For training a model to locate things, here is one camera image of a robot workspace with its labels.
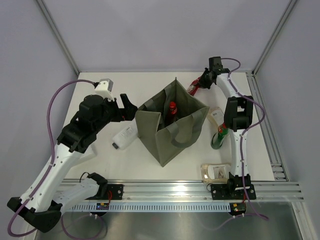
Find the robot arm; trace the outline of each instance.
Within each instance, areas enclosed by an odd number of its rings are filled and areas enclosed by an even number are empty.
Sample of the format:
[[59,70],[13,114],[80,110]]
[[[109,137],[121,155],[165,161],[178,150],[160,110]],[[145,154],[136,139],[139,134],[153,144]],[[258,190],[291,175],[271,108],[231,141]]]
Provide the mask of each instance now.
[[[30,199],[19,215],[41,232],[48,232],[60,220],[60,217],[72,206],[90,198],[103,197],[108,189],[108,181],[92,173],[73,188],[56,193],[70,168],[85,153],[97,134],[110,122],[131,121],[138,108],[131,104],[126,94],[121,94],[124,108],[119,108],[117,99],[111,94],[113,82],[102,79],[95,85],[98,95],[89,95],[79,105],[79,111],[66,125],[57,139],[55,159],[49,174],[35,195]],[[21,196],[12,197],[7,206],[16,212],[38,185],[51,164],[49,160],[32,186]]]
[[[209,69],[206,68],[202,76],[198,81],[200,88],[210,89],[214,83],[217,85],[227,98],[227,104],[224,112],[224,124],[229,129],[231,139],[231,169],[229,173],[229,179],[226,186],[222,186],[221,189],[216,189],[218,194],[212,195],[215,200],[222,200],[227,198],[242,199],[244,197],[244,186],[242,182],[242,158],[240,149],[240,139],[244,131],[252,124],[253,117],[253,103],[240,97],[235,89],[239,89],[234,81],[230,79],[235,86],[231,85],[228,80],[229,69],[224,68],[220,57],[209,58]],[[247,165],[247,134],[245,132],[242,141],[243,163],[244,163],[244,181],[245,188],[254,188],[251,184],[251,177]],[[217,184],[212,185],[212,188],[217,188]],[[250,199],[256,199],[255,191],[251,194]]]

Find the wall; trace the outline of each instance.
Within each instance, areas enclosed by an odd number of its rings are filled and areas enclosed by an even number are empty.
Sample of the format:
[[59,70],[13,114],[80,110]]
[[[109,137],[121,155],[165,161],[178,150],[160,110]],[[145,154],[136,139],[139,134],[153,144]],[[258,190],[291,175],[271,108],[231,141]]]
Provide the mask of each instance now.
[[289,0],[44,0],[81,72],[252,70]]
[[[3,0],[0,7],[0,239],[11,239],[13,212],[6,204],[35,180],[50,156],[46,112],[51,96],[76,79],[32,0]],[[51,117],[61,129],[73,88],[62,92]],[[13,226],[22,233],[21,220]]]
[[319,9],[318,0],[299,1],[257,74],[290,178],[299,181],[315,226],[320,222]]

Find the gray floor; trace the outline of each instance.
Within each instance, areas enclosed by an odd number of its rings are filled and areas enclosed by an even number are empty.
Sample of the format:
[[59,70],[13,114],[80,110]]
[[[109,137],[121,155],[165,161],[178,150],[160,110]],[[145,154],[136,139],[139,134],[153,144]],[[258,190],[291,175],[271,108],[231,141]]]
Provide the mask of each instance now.
[[[302,240],[290,203],[255,203],[260,213],[267,215],[266,222],[256,216],[237,218],[219,230],[230,218],[228,213],[107,213],[105,228],[100,240]],[[70,234],[90,238],[101,227],[92,218],[74,222],[83,213],[66,213],[63,217]],[[69,240],[61,224],[47,233],[38,233],[36,240]]]

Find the red bottle cap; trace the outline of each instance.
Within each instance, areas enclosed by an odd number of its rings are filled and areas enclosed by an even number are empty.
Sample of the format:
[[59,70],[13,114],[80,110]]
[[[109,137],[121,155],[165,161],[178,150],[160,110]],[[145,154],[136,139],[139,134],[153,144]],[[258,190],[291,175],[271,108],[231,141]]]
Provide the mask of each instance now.
[[176,105],[176,103],[174,101],[171,101],[169,107],[171,109],[175,109],[177,107],[177,105]]

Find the white bottle lying down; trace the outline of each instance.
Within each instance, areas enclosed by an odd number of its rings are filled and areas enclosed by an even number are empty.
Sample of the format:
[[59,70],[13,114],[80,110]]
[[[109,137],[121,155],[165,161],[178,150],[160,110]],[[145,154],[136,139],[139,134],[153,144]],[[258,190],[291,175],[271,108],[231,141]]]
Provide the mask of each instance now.
[[138,138],[138,128],[136,120],[133,119],[131,124],[121,130],[112,138],[112,146],[115,149],[124,150],[128,147],[136,138]]

